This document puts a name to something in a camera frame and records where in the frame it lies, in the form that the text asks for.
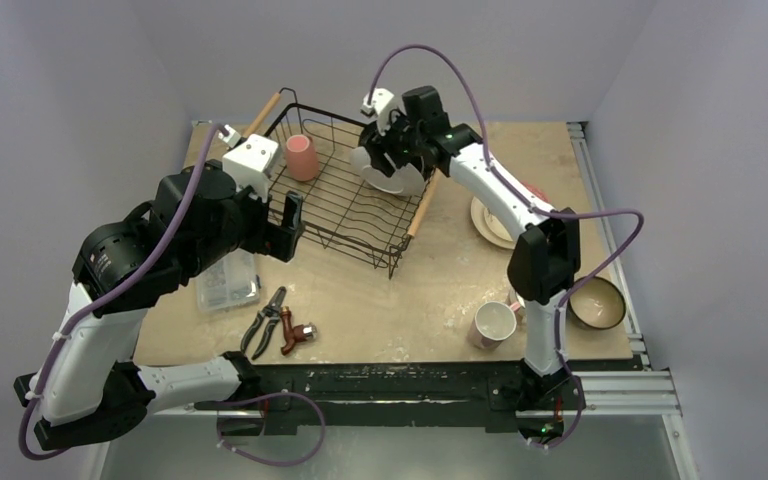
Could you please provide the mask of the black wire dish rack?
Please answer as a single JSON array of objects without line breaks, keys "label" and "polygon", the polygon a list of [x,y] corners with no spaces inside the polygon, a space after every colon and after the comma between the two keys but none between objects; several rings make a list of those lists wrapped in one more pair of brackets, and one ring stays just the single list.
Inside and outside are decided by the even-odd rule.
[{"label": "black wire dish rack", "polygon": [[417,234],[418,213],[425,207],[431,182],[414,196],[384,193],[369,185],[350,166],[350,152],[365,123],[301,103],[292,88],[279,90],[267,119],[264,137],[284,147],[290,137],[305,135],[319,163],[316,177],[301,182],[290,176],[283,159],[279,161],[271,174],[270,221],[282,221],[285,195],[295,192],[303,198],[305,241],[392,277]]}]

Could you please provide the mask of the pink rimmed large plate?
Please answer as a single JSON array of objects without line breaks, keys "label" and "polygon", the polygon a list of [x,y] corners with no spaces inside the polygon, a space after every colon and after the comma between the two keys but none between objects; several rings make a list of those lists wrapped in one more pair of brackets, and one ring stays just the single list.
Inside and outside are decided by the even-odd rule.
[{"label": "pink rimmed large plate", "polygon": [[512,237],[513,242],[512,243],[505,243],[505,242],[502,242],[502,241],[498,240],[497,238],[495,238],[492,235],[492,233],[489,231],[489,229],[487,228],[487,226],[485,224],[484,217],[483,217],[484,207],[486,207],[486,206],[480,201],[480,199],[478,197],[473,197],[471,199],[471,203],[470,203],[470,218],[471,218],[471,221],[472,221],[475,229],[477,230],[477,232],[485,240],[487,240],[491,244],[493,244],[493,245],[495,245],[497,247],[501,247],[503,249],[513,250],[515,248],[516,241],[515,241],[515,239],[511,235],[510,236]]}]

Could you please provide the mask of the cream floral small plate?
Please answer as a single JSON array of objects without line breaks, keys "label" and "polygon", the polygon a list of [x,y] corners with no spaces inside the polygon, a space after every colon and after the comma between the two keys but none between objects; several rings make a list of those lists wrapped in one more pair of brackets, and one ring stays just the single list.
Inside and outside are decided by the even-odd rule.
[{"label": "cream floral small plate", "polygon": [[484,207],[483,217],[487,228],[495,238],[505,243],[513,242],[513,239],[505,226],[487,207]]}]

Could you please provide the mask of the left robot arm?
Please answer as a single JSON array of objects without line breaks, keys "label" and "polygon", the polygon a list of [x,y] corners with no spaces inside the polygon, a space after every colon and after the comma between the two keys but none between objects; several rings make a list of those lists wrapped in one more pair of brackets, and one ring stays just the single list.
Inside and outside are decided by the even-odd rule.
[{"label": "left robot arm", "polygon": [[259,378],[244,354],[151,368],[134,363],[136,342],[162,296],[227,254],[242,249],[291,260],[304,229],[302,206],[298,193],[287,193],[283,218],[273,224],[268,200],[239,189],[209,161],[164,177],[152,200],[88,235],[50,352],[36,373],[14,383],[25,409],[21,452],[31,455],[30,438],[39,443],[39,460],[105,443],[151,414],[190,403],[252,405]]}]

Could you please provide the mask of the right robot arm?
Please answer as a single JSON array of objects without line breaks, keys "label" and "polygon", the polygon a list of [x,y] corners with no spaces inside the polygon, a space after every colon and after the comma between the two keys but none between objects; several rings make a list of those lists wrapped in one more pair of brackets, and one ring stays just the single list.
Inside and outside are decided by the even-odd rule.
[{"label": "right robot arm", "polygon": [[388,194],[413,196],[440,173],[468,189],[514,240],[507,277],[522,299],[527,328],[521,396],[533,406],[548,405],[570,377],[561,298],[581,267],[573,211],[553,210],[495,159],[479,133],[467,124],[452,125],[431,86],[401,97],[376,88],[361,111],[370,122],[350,163],[363,181]]}]

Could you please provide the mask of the clear plastic screw box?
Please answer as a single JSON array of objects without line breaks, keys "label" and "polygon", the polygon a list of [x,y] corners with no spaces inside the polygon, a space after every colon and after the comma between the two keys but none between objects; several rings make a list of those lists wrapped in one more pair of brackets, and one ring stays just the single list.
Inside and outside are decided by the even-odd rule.
[{"label": "clear plastic screw box", "polygon": [[197,306],[205,313],[257,303],[260,290],[255,257],[244,250],[229,253],[196,278]]}]

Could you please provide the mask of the black pliers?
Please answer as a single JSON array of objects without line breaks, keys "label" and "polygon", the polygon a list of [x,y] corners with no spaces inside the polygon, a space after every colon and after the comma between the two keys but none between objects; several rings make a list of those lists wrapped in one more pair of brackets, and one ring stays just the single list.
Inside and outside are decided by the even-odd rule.
[{"label": "black pliers", "polygon": [[250,356],[250,359],[258,359],[266,351],[269,342],[271,341],[274,329],[281,321],[281,309],[283,307],[286,294],[287,288],[285,286],[279,287],[269,302],[257,312],[254,321],[244,333],[240,342],[240,351],[243,354],[246,354],[247,349],[249,348],[255,335],[260,330],[263,330],[261,339],[253,354]]}]

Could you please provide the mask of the white enamel mug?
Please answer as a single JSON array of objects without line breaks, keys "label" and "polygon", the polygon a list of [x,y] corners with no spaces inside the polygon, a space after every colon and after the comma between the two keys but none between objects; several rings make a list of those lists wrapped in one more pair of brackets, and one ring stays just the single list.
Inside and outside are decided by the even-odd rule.
[{"label": "white enamel mug", "polygon": [[510,288],[508,291],[508,304],[510,309],[514,312],[517,322],[519,324],[523,324],[525,321],[523,299],[517,294],[517,292],[513,288]]}]

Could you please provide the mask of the light pink mug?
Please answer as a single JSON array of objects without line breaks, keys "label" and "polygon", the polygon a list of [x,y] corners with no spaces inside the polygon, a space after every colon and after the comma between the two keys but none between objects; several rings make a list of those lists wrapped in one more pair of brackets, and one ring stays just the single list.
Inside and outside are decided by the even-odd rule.
[{"label": "light pink mug", "polygon": [[482,350],[495,350],[517,329],[518,302],[512,304],[490,301],[475,312],[467,332],[467,342]]}]

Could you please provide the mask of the dark ceramic bowl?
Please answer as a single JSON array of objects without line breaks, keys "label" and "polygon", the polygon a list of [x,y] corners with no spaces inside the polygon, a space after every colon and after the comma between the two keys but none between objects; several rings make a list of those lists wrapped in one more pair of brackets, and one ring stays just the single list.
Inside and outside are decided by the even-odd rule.
[{"label": "dark ceramic bowl", "polygon": [[595,276],[579,279],[568,303],[568,318],[584,329],[610,330],[620,325],[627,304],[619,288],[610,280]]}]

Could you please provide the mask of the brown handled tool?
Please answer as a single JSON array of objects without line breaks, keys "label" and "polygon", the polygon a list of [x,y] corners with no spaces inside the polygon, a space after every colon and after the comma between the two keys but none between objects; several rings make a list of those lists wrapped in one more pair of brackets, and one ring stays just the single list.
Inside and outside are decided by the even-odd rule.
[{"label": "brown handled tool", "polygon": [[284,339],[280,352],[283,356],[288,356],[299,344],[314,340],[318,334],[312,323],[294,325],[292,311],[287,306],[281,308],[280,319]]}]

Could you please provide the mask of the black base frame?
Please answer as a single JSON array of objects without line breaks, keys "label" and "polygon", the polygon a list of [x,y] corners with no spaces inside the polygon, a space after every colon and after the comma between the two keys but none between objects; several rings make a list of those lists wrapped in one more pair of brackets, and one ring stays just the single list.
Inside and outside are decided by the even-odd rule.
[{"label": "black base frame", "polygon": [[219,421],[231,435],[292,435],[325,422],[354,427],[464,427],[550,441],[570,431],[577,415],[662,416],[679,402],[666,371],[629,362],[574,362],[579,382],[547,396],[521,396],[523,362],[260,365],[241,398],[270,393],[257,407],[189,402],[169,415]]}]

